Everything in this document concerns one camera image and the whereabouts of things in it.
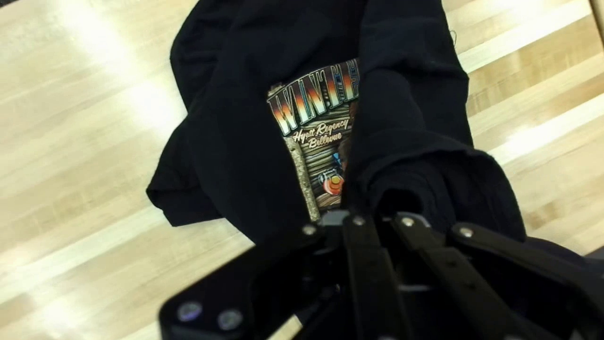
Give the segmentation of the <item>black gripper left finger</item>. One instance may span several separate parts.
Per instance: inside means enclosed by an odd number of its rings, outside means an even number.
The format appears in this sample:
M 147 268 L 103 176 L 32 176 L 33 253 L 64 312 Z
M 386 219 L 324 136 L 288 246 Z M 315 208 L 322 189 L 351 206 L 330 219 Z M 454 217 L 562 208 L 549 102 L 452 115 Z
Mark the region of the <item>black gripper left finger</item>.
M 345 210 L 271 255 L 249 249 L 167 298 L 160 340 L 407 340 L 398 280 L 375 225 Z

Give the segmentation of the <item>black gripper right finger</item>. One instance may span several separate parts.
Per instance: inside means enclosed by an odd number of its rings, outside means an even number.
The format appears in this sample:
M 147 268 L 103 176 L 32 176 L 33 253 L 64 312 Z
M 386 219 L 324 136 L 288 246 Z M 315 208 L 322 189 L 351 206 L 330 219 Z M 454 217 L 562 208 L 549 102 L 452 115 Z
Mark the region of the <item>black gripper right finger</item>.
M 401 212 L 392 234 L 460 319 L 460 340 L 604 340 L 602 280 L 585 266 L 475 223 L 437 232 Z

